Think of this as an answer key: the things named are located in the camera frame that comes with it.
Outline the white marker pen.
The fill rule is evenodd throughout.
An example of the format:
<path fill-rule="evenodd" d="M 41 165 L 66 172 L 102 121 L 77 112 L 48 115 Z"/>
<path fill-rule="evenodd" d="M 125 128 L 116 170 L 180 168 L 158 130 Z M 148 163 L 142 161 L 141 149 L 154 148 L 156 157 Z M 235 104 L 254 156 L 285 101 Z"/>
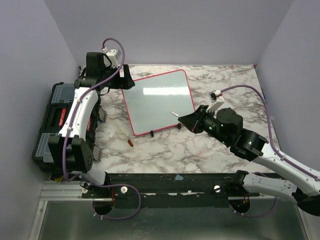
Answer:
<path fill-rule="evenodd" d="M 170 112 L 172 115 L 174 115 L 174 116 L 176 116 L 177 118 L 180 118 L 181 116 L 179 115 L 179 114 L 177 114 L 177 113 L 175 113 L 175 112 Z"/>

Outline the pink framed whiteboard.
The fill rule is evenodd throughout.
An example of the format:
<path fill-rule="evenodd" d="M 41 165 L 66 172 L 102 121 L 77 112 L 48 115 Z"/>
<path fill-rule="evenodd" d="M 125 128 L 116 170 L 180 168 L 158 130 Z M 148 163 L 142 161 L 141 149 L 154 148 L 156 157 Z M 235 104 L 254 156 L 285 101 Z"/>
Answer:
<path fill-rule="evenodd" d="M 134 83 L 122 95 L 132 132 L 137 137 L 177 126 L 178 118 L 173 113 L 184 116 L 195 111 L 183 69 L 136 79 Z"/>

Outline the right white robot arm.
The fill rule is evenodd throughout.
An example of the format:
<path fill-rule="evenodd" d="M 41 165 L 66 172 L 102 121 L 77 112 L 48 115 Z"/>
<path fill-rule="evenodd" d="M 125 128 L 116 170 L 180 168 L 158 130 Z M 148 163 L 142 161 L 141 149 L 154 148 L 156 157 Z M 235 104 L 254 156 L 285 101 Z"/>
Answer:
<path fill-rule="evenodd" d="M 230 183 L 230 191 L 241 196 L 245 192 L 262 193 L 287 199 L 304 212 L 320 215 L 320 172 L 280 151 L 260 134 L 243 127 L 243 117 L 231 108 L 217 113 L 205 105 L 177 120 L 190 132 L 206 132 L 235 156 L 262 165 L 280 175 L 281 179 L 257 176 L 242 171 L 240 178 Z"/>

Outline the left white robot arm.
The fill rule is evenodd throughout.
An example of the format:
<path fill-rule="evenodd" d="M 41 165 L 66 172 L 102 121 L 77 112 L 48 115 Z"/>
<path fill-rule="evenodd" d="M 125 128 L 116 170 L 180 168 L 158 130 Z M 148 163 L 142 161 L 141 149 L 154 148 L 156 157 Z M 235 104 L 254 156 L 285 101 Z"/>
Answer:
<path fill-rule="evenodd" d="M 135 86 L 129 66 L 124 63 L 125 53 L 120 49 L 88 52 L 86 66 L 74 82 L 72 105 L 67 111 L 58 134 L 48 139 L 54 164 L 62 169 L 63 177 L 69 174 L 95 183 L 93 191 L 107 197 L 111 185 L 105 181 L 106 173 L 94 170 L 96 128 L 105 122 L 107 113 L 101 107 L 101 91 L 129 90 Z"/>

